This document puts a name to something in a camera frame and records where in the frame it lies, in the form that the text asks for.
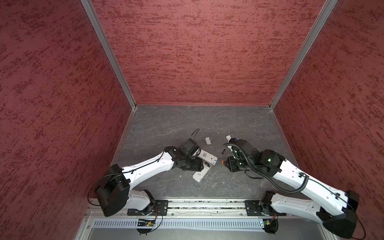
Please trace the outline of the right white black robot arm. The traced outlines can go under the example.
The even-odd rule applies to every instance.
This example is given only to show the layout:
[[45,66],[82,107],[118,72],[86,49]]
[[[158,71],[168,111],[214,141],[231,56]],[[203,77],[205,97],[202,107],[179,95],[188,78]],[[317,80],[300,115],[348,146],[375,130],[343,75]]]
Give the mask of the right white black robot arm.
[[232,156],[223,164],[230,172],[253,172],[280,192],[266,191],[255,208],[265,216],[294,215],[322,224],[332,234],[353,239],[360,196],[333,188],[300,170],[272,150],[258,151],[249,142],[232,138],[226,147]]

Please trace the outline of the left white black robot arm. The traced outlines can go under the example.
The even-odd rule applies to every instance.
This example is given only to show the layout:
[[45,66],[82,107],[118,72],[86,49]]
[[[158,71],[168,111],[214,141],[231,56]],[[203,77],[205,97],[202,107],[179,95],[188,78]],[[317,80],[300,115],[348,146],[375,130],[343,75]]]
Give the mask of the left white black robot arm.
[[124,208],[150,215],[155,212],[156,200],[148,190],[136,191],[135,187],[174,168],[201,172],[206,156],[207,153],[189,138],[180,147],[165,147],[157,156],[139,164],[128,167],[112,165],[93,186],[98,203],[90,205],[100,207],[105,217],[111,217]]

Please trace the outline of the left aluminium corner post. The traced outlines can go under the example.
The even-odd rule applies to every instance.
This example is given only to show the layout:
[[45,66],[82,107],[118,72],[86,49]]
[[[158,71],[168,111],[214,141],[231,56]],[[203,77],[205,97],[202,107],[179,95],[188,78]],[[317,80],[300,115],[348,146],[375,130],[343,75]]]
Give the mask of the left aluminium corner post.
[[90,0],[81,0],[81,3],[83,5],[83,8],[85,9],[85,12],[88,16],[88,19],[90,20],[93,29],[104,49],[104,52],[115,72],[116,77],[118,78],[118,81],[123,89],[123,92],[130,103],[130,106],[133,111],[137,110],[137,104],[133,97],[133,94],[128,86],[128,83],[126,81],[126,78],[123,74],[123,71],[118,63],[118,60],[114,54],[114,51],[108,41],[108,38],[105,34],[105,31],[103,30],[102,24],[97,16],[96,10],[92,4],[92,1]]

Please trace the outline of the white AC remote control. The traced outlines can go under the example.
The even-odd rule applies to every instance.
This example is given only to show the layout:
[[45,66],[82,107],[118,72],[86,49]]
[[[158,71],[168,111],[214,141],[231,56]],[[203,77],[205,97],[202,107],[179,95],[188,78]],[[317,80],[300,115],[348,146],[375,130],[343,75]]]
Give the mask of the white AC remote control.
[[211,165],[215,165],[217,163],[217,160],[218,160],[218,157],[208,153],[207,151],[205,150],[201,150],[198,157],[208,163],[210,163]]

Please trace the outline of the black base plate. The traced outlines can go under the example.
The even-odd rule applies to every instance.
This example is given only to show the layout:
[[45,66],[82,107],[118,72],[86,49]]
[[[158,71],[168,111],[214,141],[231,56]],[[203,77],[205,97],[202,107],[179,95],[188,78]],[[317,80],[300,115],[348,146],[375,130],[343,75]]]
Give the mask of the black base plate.
[[150,207],[145,208],[142,211],[135,209],[128,209],[128,216],[138,216],[138,217],[161,217],[166,216],[168,212],[168,200],[155,200],[154,204],[150,205]]
[[246,200],[245,209],[249,217],[274,217],[286,216],[286,213],[276,212],[270,205],[260,203],[260,200]]

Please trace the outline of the right aluminium corner post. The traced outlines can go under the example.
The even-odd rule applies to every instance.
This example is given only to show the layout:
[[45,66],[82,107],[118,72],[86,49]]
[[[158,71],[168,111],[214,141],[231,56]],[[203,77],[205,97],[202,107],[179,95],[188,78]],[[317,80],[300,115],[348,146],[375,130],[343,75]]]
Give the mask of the right aluminium corner post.
[[300,47],[300,50],[298,51],[293,63],[291,64],[286,76],[284,77],[280,87],[278,88],[278,91],[276,92],[271,103],[269,104],[269,109],[271,112],[274,111],[277,103],[279,102],[284,91],[288,87],[289,83],[291,82],[296,71],[298,70],[299,66],[301,65],[302,61],[304,60],[305,56],[310,50],[311,46],[315,42],[317,36],[319,35],[320,31],[322,30],[324,24],[326,23],[327,19],[329,18],[330,14],[332,13],[337,3],[338,3],[338,0],[325,1],[309,33],[307,34],[302,46]]

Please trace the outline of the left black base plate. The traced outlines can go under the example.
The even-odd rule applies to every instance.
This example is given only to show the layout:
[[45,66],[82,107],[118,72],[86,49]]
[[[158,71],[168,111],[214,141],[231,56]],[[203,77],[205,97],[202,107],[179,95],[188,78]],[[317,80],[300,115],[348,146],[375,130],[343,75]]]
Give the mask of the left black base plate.
[[166,216],[168,212],[168,200],[155,200],[154,204],[150,205],[150,207],[145,208],[142,211],[135,209],[128,209],[128,216],[138,216],[138,217],[161,217]]

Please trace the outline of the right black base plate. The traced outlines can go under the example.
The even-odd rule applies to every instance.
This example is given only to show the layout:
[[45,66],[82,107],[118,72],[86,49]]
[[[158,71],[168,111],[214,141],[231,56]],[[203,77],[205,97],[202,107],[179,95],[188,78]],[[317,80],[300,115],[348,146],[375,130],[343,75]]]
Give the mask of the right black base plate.
[[260,200],[246,200],[245,209],[249,217],[274,217],[286,216],[286,213],[276,212],[270,205],[260,203]]

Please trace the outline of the aluminium corner post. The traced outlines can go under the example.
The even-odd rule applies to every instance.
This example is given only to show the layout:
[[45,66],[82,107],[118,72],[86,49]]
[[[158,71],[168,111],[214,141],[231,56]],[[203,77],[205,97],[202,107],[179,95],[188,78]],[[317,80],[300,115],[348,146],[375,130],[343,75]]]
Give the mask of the aluminium corner post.
[[116,77],[118,78],[118,81],[123,89],[123,92],[130,103],[130,106],[133,111],[137,110],[137,104],[133,97],[133,94],[128,86],[128,83],[126,81],[126,78],[123,74],[123,71],[118,63],[118,60],[114,54],[114,51],[108,41],[108,38],[105,34],[105,31],[103,30],[102,24],[97,16],[96,10],[92,4],[92,1],[90,0],[81,0],[81,3],[83,5],[83,8],[85,9],[85,12],[88,16],[88,19],[90,20],[93,29],[104,49],[104,52],[115,72]]
[[329,18],[330,14],[332,13],[337,3],[338,3],[338,0],[325,1],[309,33],[307,34],[302,46],[300,47],[300,50],[298,51],[293,63],[291,64],[286,76],[284,77],[280,87],[278,88],[278,91],[276,92],[271,103],[269,104],[269,109],[271,112],[274,111],[277,103],[279,102],[284,91],[288,87],[289,83],[291,82],[296,71],[298,70],[299,66],[301,65],[302,61],[304,60],[305,56],[310,50],[311,46],[315,42],[317,36],[319,35],[320,31],[322,30],[324,24],[326,23],[327,19]]

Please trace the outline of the grey remote battery cover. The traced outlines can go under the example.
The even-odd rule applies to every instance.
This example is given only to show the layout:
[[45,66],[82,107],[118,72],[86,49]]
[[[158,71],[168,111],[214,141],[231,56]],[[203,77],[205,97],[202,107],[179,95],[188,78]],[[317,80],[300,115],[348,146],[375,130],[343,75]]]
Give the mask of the grey remote battery cover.
[[206,141],[207,145],[211,145],[212,144],[211,139],[209,137],[205,138],[205,141]]

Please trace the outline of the grey remote control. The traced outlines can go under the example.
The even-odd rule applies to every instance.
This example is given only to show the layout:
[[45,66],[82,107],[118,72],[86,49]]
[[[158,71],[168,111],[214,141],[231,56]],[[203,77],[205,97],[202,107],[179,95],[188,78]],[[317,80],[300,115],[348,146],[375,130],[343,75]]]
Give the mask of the grey remote control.
[[195,172],[193,174],[193,179],[200,183],[203,179],[203,177],[207,174],[207,172],[211,169],[212,167],[212,164],[207,162],[207,161],[203,161],[203,169],[200,171],[200,172]]

